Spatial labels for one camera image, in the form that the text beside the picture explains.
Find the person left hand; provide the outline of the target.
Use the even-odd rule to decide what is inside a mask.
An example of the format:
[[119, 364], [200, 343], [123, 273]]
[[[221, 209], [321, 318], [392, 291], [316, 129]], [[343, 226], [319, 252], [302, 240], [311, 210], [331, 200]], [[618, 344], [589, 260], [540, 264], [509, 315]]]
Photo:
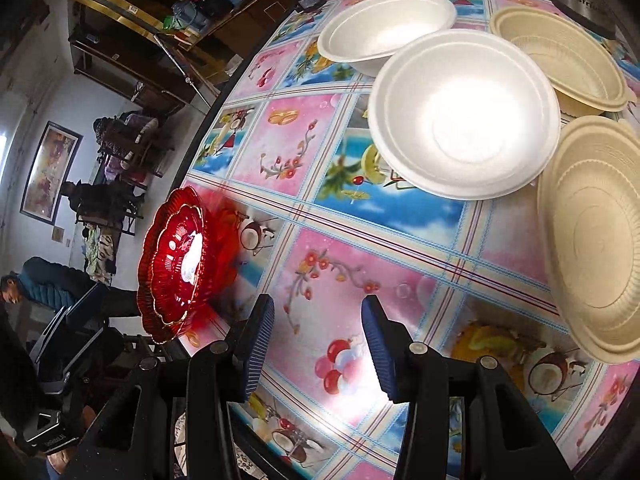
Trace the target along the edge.
[[[96, 419], [96, 412], [94, 409], [86, 405], [81, 412], [82, 433], [89, 429], [93, 421]], [[68, 446], [63, 448], [62, 451], [58, 451], [47, 456], [47, 473], [51, 480], [56, 480], [61, 477], [67, 464], [72, 460], [77, 451], [77, 446]]]

